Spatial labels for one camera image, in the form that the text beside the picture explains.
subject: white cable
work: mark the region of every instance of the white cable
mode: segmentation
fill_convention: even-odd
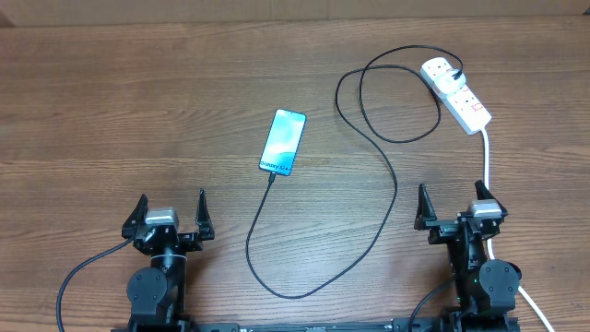
[[[483,183],[486,185],[486,188],[490,189],[490,141],[488,140],[488,132],[485,128],[481,129],[481,135],[483,136]],[[486,241],[486,245],[488,246],[488,256],[490,259],[496,259],[494,256],[491,238]],[[528,304],[530,304],[533,310],[535,310],[535,313],[537,313],[538,317],[541,318],[541,321],[543,324],[545,324],[547,330],[549,332],[555,332],[547,317],[545,317],[543,312],[541,312],[541,309],[539,309],[535,301],[533,301],[533,299],[528,296],[528,293],[525,291],[525,289],[521,286],[518,286],[518,291],[520,291]]]

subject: wood grain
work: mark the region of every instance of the wood grain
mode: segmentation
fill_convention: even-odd
[[[377,321],[409,315],[449,276],[446,250],[412,228],[419,183],[438,214],[475,196],[481,138],[442,110],[430,136],[381,146],[399,196],[372,252],[339,281],[299,301],[256,283],[244,241],[266,187],[257,161],[276,108],[308,115],[294,173],[277,178],[252,240],[260,276],[308,291],[365,250],[393,193],[374,148],[334,108],[340,76],[405,44],[436,44],[464,60],[491,110],[492,192],[510,210],[496,255],[557,330],[590,324],[590,21],[452,18],[0,30],[0,330],[56,331],[54,300],[79,262],[122,239],[141,193],[178,208],[192,229],[200,187],[218,238],[189,255],[188,311],[200,322]],[[438,55],[384,63],[414,68]],[[346,81],[341,104],[363,130]],[[410,74],[370,73],[377,130],[412,137],[435,122]],[[68,331],[109,331],[129,315],[126,282],[148,259],[125,248],[82,270],[64,298]],[[453,304],[453,294],[423,314]],[[526,331],[543,326],[518,298]]]

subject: white power strip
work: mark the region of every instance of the white power strip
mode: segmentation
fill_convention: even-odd
[[[430,59],[420,69],[444,106],[467,134],[473,135],[486,127],[491,115],[467,86],[465,75],[454,78],[457,72],[443,57]]]

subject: black cable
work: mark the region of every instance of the black cable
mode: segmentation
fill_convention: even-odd
[[[57,294],[57,302],[55,304],[55,318],[57,319],[57,328],[59,328],[59,332],[64,332],[64,323],[62,322],[62,297],[64,297],[64,291],[65,291],[65,287],[67,286],[67,283],[70,282],[70,279],[72,277],[74,277],[74,275],[81,270],[83,267],[85,267],[86,265],[99,260],[101,258],[103,258],[106,255],[112,254],[114,252],[116,252],[117,250],[125,247],[126,245],[128,245],[130,242],[132,242],[134,240],[134,238],[130,238],[128,240],[126,240],[125,242],[105,251],[104,253],[95,255],[92,258],[89,258],[87,260],[85,260],[84,262],[82,262],[80,265],[78,265],[77,267],[75,267],[72,272],[70,272],[70,274],[67,275],[67,277],[65,277],[64,283],[62,283],[62,287],[59,289],[59,293]]]
[[[463,271],[460,271],[460,272],[455,271],[453,274],[453,277],[450,280],[446,281],[441,286],[435,288],[428,295],[426,295],[426,297],[424,297],[424,299],[422,299],[422,301],[420,301],[418,303],[418,305],[416,306],[416,308],[412,312],[412,315],[409,317],[409,320],[407,321],[407,332],[412,332],[412,328],[414,327],[414,319],[416,319],[416,316],[418,315],[418,312],[420,311],[420,309],[422,308],[424,303],[426,303],[432,296],[436,295],[440,291],[451,286],[451,284],[453,284],[454,281],[456,281],[459,277],[464,276],[467,273],[467,271],[469,270],[469,232],[467,230],[466,221],[463,221],[463,236],[464,236],[463,241],[465,241],[465,248],[466,248],[465,249],[465,260],[466,261],[465,261],[465,265],[463,266]]]
[[[369,245],[369,247],[367,248],[367,250],[365,250],[364,253],[362,253],[362,255],[360,255],[359,258],[357,258],[357,260],[355,260],[350,266],[348,266],[347,268],[345,268],[344,270],[342,270],[342,272],[338,273],[337,275],[335,275],[334,277],[332,277],[331,279],[329,279],[328,281],[326,281],[325,283],[323,283],[322,285],[318,286],[317,288],[308,291],[302,295],[296,295],[296,296],[288,296],[288,295],[283,295],[280,293],[277,293],[276,291],[270,289],[270,287],[266,286],[266,284],[258,277],[258,275],[256,274],[256,271],[254,270],[254,267],[252,266],[252,263],[250,261],[250,252],[249,252],[249,245],[250,245],[250,238],[252,236],[252,233],[254,231],[254,226],[256,225],[256,222],[258,221],[258,217],[260,216],[260,211],[262,211],[262,207],[266,201],[266,196],[268,195],[268,191],[270,190],[270,186],[271,184],[274,182],[275,180],[275,174],[271,173],[271,178],[268,179],[268,187],[266,188],[265,191],[265,195],[263,196],[262,201],[260,202],[260,207],[258,208],[258,211],[256,212],[256,216],[254,217],[254,221],[252,222],[252,227],[250,228],[250,231],[248,232],[248,236],[246,238],[246,260],[248,262],[248,267],[250,268],[250,271],[252,272],[252,274],[254,275],[254,277],[256,278],[256,280],[260,283],[260,285],[262,285],[262,287],[264,287],[267,291],[269,291],[271,294],[281,298],[281,299],[287,299],[287,300],[298,300],[298,299],[302,299],[304,297],[310,296],[312,294],[314,294],[315,292],[321,290],[322,288],[324,288],[325,286],[329,285],[330,283],[332,283],[333,281],[335,281],[336,279],[342,277],[344,274],[346,274],[347,272],[349,272],[353,267],[355,267],[370,251],[371,249],[375,246],[375,243],[377,242],[377,240],[379,239],[379,235],[381,235],[381,231],[383,230],[385,223],[387,222],[387,218],[389,218],[389,214],[391,213],[392,208],[394,207],[394,203],[395,203],[395,199],[397,198],[397,176],[395,175],[395,170],[394,167],[392,166],[391,162],[389,161],[389,159],[387,158],[387,156],[385,155],[385,153],[381,150],[381,148],[377,145],[377,143],[375,143],[375,141],[373,141],[370,137],[368,137],[366,134],[364,134],[362,131],[360,131],[360,129],[358,129],[356,126],[354,126],[354,124],[352,124],[347,118],[346,116],[344,116],[344,114],[342,113],[342,111],[340,110],[340,105],[338,104],[338,92],[340,91],[340,86],[342,85],[342,81],[344,81],[344,79],[352,74],[355,73],[359,73],[362,72],[362,75],[360,76],[360,82],[359,82],[359,102],[360,102],[360,110],[362,111],[362,114],[365,118],[365,121],[367,122],[367,125],[369,126],[369,128],[373,131],[373,133],[378,136],[380,139],[386,141],[386,142],[390,142],[390,143],[409,143],[409,142],[414,142],[417,141],[419,139],[422,139],[423,137],[427,136],[428,134],[430,134],[432,131],[434,131],[434,129],[436,129],[436,127],[439,125],[439,123],[441,122],[441,105],[436,97],[436,94],[434,93],[434,91],[432,90],[431,86],[428,84],[428,82],[426,81],[426,79],[424,79],[418,72],[414,71],[413,69],[410,69],[408,67],[402,66],[402,65],[374,65],[371,66],[372,63],[374,63],[376,60],[378,60],[379,58],[396,52],[396,51],[400,51],[400,50],[405,50],[405,49],[410,49],[410,48],[424,48],[424,49],[430,49],[430,50],[434,50],[434,51],[439,51],[442,53],[446,53],[451,55],[453,58],[457,59],[457,61],[461,64],[461,69],[459,70],[459,72],[457,74],[455,74],[455,79],[458,79],[459,76],[461,75],[462,71],[463,71],[463,63],[461,62],[461,60],[454,54],[445,51],[441,48],[435,47],[435,46],[427,46],[427,45],[409,45],[409,46],[403,46],[403,47],[398,47],[396,49],[387,51],[385,53],[380,54],[379,56],[375,57],[374,59],[372,59],[364,68],[362,69],[356,69],[356,70],[352,70],[347,72],[346,74],[344,74],[344,76],[342,76],[340,78],[340,80],[338,81],[338,85],[336,86],[336,96],[335,96],[335,105],[336,105],[336,109],[338,111],[338,113],[340,114],[340,117],[342,117],[342,120],[344,120],[344,122],[350,126],[352,129],[354,129],[357,133],[359,133],[359,135],[363,136],[365,139],[367,139],[378,151],[379,153],[381,153],[381,156],[383,157],[383,159],[385,160],[385,163],[387,164],[387,167],[389,168],[389,172],[392,174],[392,178],[394,180],[394,195],[392,197],[391,203],[389,204],[389,208],[387,209],[387,212],[385,213],[385,217],[383,218],[383,221],[381,222],[381,226],[379,227],[379,230],[377,231],[377,234],[375,234],[375,237],[372,239],[371,244]],[[375,132],[375,130],[372,128],[371,126],[371,122],[369,121],[369,118],[367,117],[367,113],[364,109],[363,103],[362,103],[362,81],[364,78],[365,73],[368,70],[374,70],[374,69],[385,69],[385,68],[390,68],[390,69],[402,69],[402,70],[406,70],[412,74],[414,74],[416,77],[418,77],[422,83],[424,83],[424,86],[428,89],[428,91],[431,93],[432,98],[434,99],[434,102],[436,104],[436,109],[437,109],[437,113],[438,113],[438,118],[436,121],[436,124],[426,133],[414,137],[414,138],[410,138],[407,140],[400,140],[400,141],[396,141],[393,139],[389,139],[386,138],[384,136],[379,135],[377,132]]]
[[[454,283],[454,281],[457,280],[457,278],[459,278],[459,274],[455,273],[452,278],[450,278],[449,280],[445,281],[442,285],[440,285],[439,287],[432,290],[430,293],[428,293],[428,295],[426,295],[424,297],[424,299],[422,299],[422,301],[420,301],[418,303],[418,305],[416,306],[416,308],[412,312],[412,315],[409,317],[409,320],[407,321],[407,332],[412,332],[412,327],[414,325],[414,319],[416,318],[416,315],[418,315],[418,312],[420,311],[420,309],[422,309],[422,306],[428,300],[430,300],[432,296],[440,293],[441,291],[443,291],[443,290],[447,289],[449,286],[451,286]]]

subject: smartphone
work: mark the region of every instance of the smartphone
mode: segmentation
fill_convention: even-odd
[[[277,110],[260,158],[261,170],[286,176],[291,174],[306,121],[305,114]]]

